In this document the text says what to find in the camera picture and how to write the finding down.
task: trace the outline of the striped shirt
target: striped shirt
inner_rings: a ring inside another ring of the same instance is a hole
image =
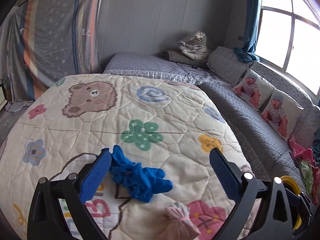
[[[279,106],[279,108],[274,109],[274,108],[272,107],[272,105],[269,104],[269,105],[267,106],[267,110],[268,110],[268,112],[269,112],[269,114],[270,114],[271,121],[272,121],[274,124],[279,125],[279,122],[281,121],[282,117],[285,116],[284,109],[283,109],[281,106]]]
[[[241,81],[240,85],[242,86],[243,91],[247,96],[251,96],[253,94],[253,92],[256,90],[259,91],[259,88],[256,83],[247,84],[247,82]]]

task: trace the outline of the red flower print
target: red flower print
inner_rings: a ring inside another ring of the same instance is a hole
[[[44,105],[36,106],[35,109],[32,109],[29,111],[29,118],[34,119],[38,114],[43,114],[47,109],[44,107]]]
[[[202,200],[193,201],[187,207],[190,208],[191,221],[201,232],[200,240],[211,240],[227,219],[223,208],[209,208]]]

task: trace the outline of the gray beanie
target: gray beanie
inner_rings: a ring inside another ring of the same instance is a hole
[[[257,79],[258,79],[258,74],[255,73],[255,72],[252,71],[252,70],[249,70],[249,71],[246,73],[245,77],[246,77],[246,78],[251,77],[251,78],[253,78],[255,81],[257,81]]]
[[[275,90],[271,96],[271,100],[272,99],[277,99],[281,102],[281,104],[283,104],[283,93],[279,90]]]

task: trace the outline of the baby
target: baby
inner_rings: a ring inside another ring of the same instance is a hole
[[[251,97],[250,103],[257,109],[259,107],[260,93],[257,81],[257,74],[253,72],[248,72],[245,80],[242,80],[239,85],[235,87],[235,93],[241,96],[245,93],[247,96]]]
[[[285,111],[281,106],[282,103],[283,103],[283,94],[278,91],[275,91],[272,94],[271,101],[270,101],[269,105],[263,111],[261,116],[267,122],[269,122],[269,120],[271,120],[271,122],[273,122],[273,124],[275,124],[276,126],[279,127],[277,130],[278,133],[282,137],[286,137],[287,136],[288,120],[285,115]]]

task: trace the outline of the window frame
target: window frame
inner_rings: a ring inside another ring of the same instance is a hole
[[[295,14],[294,8],[293,8],[293,0],[291,0],[291,5],[292,5],[292,12],[288,12],[288,11],[284,11],[281,9],[277,9],[277,8],[273,8],[273,7],[267,7],[267,6],[261,6],[261,10],[260,10],[260,18],[259,18],[259,26],[258,26],[258,37],[257,37],[257,43],[259,41],[259,35],[260,35],[260,29],[261,29],[261,23],[262,23],[262,14],[264,10],[267,11],[273,11],[273,12],[278,12],[278,13],[283,13],[286,15],[291,16],[291,32],[290,32],[290,39],[289,39],[289,45],[288,45],[288,50],[287,50],[287,55],[284,61],[284,66],[283,68],[279,67],[278,65],[268,61],[267,59],[264,59],[263,57],[260,57],[260,61],[263,62],[264,64],[266,64],[267,66],[275,69],[276,71],[279,71],[281,74],[285,75],[287,78],[289,78],[292,82],[296,83],[299,87],[301,87],[312,99],[313,103],[318,105],[319,99],[320,99],[320,87],[318,89],[318,93],[314,94],[308,87],[306,87],[306,85],[304,85],[303,83],[301,83],[299,80],[297,80],[295,77],[293,77],[292,75],[290,75],[289,73],[286,72],[287,67],[288,67],[288,63],[289,63],[289,59],[291,56],[291,52],[292,52],[292,47],[293,47],[293,37],[294,37],[294,28],[295,28],[295,20],[300,20],[302,22],[305,22],[306,24],[309,24],[311,26],[313,26],[314,28],[316,28],[317,30],[320,31],[320,26],[300,15]]]

